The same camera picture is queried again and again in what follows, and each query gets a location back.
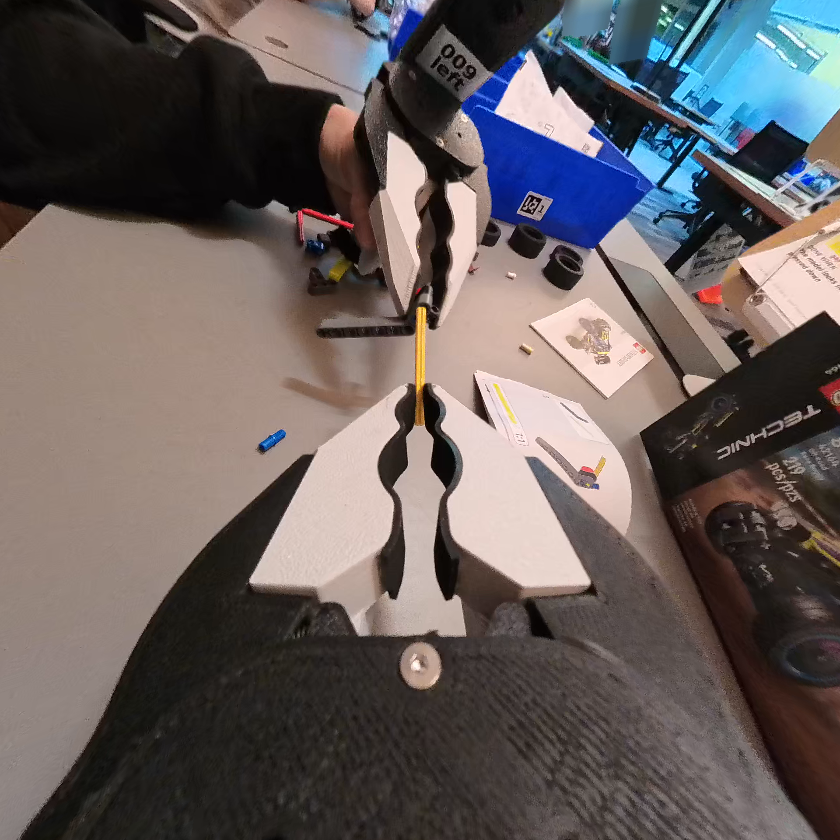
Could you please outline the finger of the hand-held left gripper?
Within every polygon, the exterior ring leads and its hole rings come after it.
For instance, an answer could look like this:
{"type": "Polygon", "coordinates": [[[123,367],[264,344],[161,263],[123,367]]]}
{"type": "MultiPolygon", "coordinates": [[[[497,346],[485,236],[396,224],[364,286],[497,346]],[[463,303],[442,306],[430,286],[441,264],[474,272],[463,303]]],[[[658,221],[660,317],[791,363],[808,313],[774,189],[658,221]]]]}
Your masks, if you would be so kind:
{"type": "Polygon", "coordinates": [[[477,195],[463,181],[446,183],[430,201],[434,231],[429,253],[432,328],[446,321],[467,276],[476,251],[477,209],[477,195]]]}
{"type": "Polygon", "coordinates": [[[369,217],[385,284],[396,314],[410,317],[421,270],[417,196],[427,184],[427,168],[393,131],[376,137],[358,132],[358,150],[368,167],[369,217]]]}

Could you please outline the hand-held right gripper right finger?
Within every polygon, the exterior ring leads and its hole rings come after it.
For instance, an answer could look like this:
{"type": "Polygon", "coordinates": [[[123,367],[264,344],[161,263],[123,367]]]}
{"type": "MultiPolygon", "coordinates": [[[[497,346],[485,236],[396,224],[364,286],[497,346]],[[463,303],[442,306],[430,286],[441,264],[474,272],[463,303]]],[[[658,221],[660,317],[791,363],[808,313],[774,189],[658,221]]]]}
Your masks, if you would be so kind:
{"type": "Polygon", "coordinates": [[[592,594],[592,579],[526,456],[439,385],[425,386],[430,467],[442,487],[434,569],[466,636],[504,605],[592,594]]]}

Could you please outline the black lego beam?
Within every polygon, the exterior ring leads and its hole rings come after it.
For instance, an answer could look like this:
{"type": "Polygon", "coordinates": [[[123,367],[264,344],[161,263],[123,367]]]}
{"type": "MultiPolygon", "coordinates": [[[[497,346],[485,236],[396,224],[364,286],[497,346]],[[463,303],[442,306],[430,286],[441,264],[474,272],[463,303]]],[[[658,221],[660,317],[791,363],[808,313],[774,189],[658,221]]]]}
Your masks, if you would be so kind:
{"type": "Polygon", "coordinates": [[[320,322],[315,333],[326,340],[412,337],[417,333],[422,312],[426,316],[426,325],[429,328],[436,327],[440,310],[431,285],[416,289],[416,295],[404,317],[326,318],[320,322]]]}

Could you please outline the yellow lego axle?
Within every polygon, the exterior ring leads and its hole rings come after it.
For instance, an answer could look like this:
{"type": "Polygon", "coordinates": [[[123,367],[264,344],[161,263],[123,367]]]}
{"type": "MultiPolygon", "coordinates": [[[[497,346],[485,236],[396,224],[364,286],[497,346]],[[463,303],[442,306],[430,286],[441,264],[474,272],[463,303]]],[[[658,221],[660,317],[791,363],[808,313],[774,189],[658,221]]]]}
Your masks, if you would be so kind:
{"type": "Polygon", "coordinates": [[[427,305],[418,305],[416,308],[415,320],[415,361],[414,361],[414,384],[415,384],[415,411],[414,425],[421,427],[425,425],[424,414],[424,388],[426,384],[426,341],[427,341],[427,305]]]}

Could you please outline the person's left forearm black sleeve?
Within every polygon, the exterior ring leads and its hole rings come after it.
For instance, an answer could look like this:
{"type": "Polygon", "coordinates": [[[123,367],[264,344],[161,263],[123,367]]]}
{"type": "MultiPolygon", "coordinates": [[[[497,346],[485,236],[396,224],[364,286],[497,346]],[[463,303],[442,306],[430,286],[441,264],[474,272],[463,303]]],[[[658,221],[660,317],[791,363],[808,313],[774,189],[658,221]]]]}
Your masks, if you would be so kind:
{"type": "Polygon", "coordinates": [[[319,141],[341,103],[270,81],[217,38],[167,55],[145,41],[133,2],[2,2],[5,203],[189,217],[279,202],[333,213],[319,141]]]}

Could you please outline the red lego axle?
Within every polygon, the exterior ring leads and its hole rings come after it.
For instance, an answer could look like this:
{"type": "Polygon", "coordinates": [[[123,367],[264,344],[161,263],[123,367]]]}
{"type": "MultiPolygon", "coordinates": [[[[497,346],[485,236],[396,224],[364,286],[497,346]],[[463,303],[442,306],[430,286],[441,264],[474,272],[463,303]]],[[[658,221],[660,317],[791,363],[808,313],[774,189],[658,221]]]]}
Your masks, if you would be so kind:
{"type": "Polygon", "coordinates": [[[306,233],[305,233],[305,224],[304,218],[312,218],[316,219],[320,222],[324,222],[325,224],[330,224],[337,228],[344,228],[351,232],[354,231],[354,225],[351,222],[348,222],[342,219],[340,216],[333,216],[326,213],[321,213],[320,211],[310,209],[310,208],[299,208],[294,211],[295,218],[296,218],[296,225],[297,225],[297,236],[298,242],[300,245],[305,245],[307,241],[306,233]]]}

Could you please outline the open lego instruction booklet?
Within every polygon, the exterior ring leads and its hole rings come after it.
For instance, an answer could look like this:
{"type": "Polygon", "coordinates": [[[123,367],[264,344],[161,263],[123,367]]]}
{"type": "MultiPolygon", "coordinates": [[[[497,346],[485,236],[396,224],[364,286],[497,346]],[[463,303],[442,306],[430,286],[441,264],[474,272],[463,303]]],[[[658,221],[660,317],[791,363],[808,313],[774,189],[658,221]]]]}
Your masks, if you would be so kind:
{"type": "Polygon", "coordinates": [[[617,447],[583,405],[483,371],[474,379],[489,423],[544,463],[617,531],[632,518],[631,478],[617,447]]]}

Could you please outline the small lego instruction booklet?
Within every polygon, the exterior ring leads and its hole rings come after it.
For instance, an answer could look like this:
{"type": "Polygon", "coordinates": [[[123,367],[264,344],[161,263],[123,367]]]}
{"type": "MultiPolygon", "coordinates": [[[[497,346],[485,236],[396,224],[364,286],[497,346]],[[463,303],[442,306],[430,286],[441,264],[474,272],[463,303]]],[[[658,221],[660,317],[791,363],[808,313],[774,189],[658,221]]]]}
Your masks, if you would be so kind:
{"type": "Polygon", "coordinates": [[[654,359],[645,344],[589,298],[529,327],[603,398],[614,396],[654,359]]]}

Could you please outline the black lego set box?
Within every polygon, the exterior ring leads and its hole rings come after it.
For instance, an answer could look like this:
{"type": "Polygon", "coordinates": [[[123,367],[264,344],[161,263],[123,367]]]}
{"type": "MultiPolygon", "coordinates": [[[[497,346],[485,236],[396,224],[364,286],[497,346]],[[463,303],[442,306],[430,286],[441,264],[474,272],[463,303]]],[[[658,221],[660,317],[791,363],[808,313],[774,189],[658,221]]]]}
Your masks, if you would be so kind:
{"type": "Polygon", "coordinates": [[[838,322],[814,316],[640,436],[776,771],[838,838],[838,322]]]}

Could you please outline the white papers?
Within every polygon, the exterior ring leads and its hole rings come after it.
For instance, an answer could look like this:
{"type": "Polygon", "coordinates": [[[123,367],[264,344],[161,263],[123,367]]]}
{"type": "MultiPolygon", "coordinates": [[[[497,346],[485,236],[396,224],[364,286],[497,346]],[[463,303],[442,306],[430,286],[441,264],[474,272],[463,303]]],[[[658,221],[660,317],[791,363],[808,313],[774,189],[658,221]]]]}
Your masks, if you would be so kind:
{"type": "Polygon", "coordinates": [[[595,158],[603,141],[591,135],[594,120],[559,87],[555,93],[529,51],[507,85],[495,114],[567,148],[595,158]]]}

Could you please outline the blue plastic bin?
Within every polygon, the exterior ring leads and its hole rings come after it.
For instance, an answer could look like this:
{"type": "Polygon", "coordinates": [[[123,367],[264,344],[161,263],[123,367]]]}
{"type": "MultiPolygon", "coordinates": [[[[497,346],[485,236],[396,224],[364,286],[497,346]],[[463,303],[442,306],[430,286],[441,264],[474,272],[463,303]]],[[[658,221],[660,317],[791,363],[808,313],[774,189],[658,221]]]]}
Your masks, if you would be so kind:
{"type": "MultiPolygon", "coordinates": [[[[395,3],[391,59],[431,3],[395,3]]],[[[510,224],[535,224],[548,236],[593,248],[653,185],[596,126],[591,135],[603,147],[592,158],[495,114],[533,39],[465,103],[484,150],[491,215],[510,224]]]]}

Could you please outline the grey metal panel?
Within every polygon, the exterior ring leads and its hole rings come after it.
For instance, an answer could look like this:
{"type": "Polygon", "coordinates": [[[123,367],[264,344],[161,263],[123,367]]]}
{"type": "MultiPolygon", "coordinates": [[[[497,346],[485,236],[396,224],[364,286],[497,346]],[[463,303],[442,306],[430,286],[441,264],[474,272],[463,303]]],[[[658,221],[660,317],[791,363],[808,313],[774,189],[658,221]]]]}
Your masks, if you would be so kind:
{"type": "Polygon", "coordinates": [[[740,360],[671,276],[660,276],[610,255],[601,257],[640,322],[677,377],[693,396],[740,366],[740,360]]]}

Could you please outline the cardboard box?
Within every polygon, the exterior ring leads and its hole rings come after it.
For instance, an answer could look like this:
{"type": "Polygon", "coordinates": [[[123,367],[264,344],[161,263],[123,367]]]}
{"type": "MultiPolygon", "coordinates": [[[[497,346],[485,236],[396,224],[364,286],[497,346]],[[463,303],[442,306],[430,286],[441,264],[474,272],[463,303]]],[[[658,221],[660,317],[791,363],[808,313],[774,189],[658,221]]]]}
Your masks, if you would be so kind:
{"type": "Polygon", "coordinates": [[[727,270],[721,290],[760,348],[821,313],[839,322],[838,203],[749,248],[727,270]]]}

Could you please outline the wooden office desk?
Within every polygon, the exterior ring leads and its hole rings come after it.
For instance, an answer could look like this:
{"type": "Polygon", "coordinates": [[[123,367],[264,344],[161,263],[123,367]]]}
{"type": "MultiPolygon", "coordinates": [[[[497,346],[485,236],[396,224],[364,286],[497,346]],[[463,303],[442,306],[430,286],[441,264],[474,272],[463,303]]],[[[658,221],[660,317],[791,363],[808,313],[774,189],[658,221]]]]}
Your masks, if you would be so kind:
{"type": "Polygon", "coordinates": [[[722,227],[729,227],[750,247],[796,223],[792,210],[772,198],[768,185],[703,152],[695,151],[691,158],[706,173],[700,189],[700,209],[706,214],[666,260],[672,275],[722,227]]]}

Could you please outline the white printed sheets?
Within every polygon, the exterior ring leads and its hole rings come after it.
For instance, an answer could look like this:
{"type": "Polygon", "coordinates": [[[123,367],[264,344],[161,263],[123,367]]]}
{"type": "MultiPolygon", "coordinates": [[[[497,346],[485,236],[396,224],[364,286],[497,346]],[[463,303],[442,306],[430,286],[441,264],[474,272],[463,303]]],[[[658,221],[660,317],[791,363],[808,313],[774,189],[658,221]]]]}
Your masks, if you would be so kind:
{"type": "Polygon", "coordinates": [[[742,315],[771,344],[821,314],[839,322],[839,223],[788,245],[745,253],[738,267],[750,292],[742,315]]]}

